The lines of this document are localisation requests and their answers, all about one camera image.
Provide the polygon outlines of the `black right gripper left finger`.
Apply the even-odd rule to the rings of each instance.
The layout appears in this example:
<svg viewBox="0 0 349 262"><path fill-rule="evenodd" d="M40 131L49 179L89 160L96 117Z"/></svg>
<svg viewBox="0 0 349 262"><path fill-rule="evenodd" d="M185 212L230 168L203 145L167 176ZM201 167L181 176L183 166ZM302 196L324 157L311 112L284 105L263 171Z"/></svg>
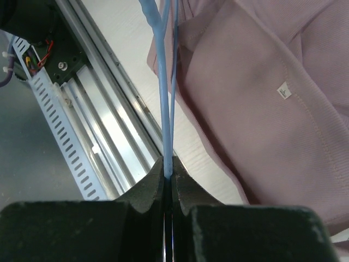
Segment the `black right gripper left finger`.
<svg viewBox="0 0 349 262"><path fill-rule="evenodd" d="M115 200L19 201L1 211L1 261L162 261L164 174Z"/></svg>

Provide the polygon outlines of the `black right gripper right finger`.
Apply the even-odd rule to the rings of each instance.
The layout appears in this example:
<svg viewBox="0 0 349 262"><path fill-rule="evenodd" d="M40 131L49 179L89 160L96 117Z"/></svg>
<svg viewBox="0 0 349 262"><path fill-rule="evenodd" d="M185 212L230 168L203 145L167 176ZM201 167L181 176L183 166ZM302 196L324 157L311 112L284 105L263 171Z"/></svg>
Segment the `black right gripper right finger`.
<svg viewBox="0 0 349 262"><path fill-rule="evenodd" d="M302 206L225 205L173 158L175 261L338 261L322 221Z"/></svg>

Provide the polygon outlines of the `mauve tank top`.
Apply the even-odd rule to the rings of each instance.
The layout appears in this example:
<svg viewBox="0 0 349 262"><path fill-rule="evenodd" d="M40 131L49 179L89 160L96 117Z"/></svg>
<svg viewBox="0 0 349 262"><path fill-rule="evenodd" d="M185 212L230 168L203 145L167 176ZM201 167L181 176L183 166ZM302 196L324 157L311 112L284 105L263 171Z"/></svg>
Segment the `mauve tank top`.
<svg viewBox="0 0 349 262"><path fill-rule="evenodd" d="M244 202L348 228L348 1L171 1L165 50Z"/></svg>

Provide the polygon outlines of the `blue wire hanger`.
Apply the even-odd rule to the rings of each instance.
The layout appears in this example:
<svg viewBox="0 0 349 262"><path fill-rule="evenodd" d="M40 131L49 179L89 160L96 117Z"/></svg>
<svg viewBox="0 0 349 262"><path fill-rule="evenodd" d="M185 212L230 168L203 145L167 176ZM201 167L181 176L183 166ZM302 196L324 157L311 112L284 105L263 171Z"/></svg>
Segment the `blue wire hanger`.
<svg viewBox="0 0 349 262"><path fill-rule="evenodd" d="M175 127L175 96L177 86L177 54L178 54L178 13L179 2L174 1L174 15L170 19L171 1L165 1L163 13L155 1L140 1L142 12L151 27L155 39L155 48L158 63L158 80L160 93L161 132L163 139L164 177L169 180L173 174L173 141ZM167 27L172 36L172 67L167 69L165 54L165 37Z"/></svg>

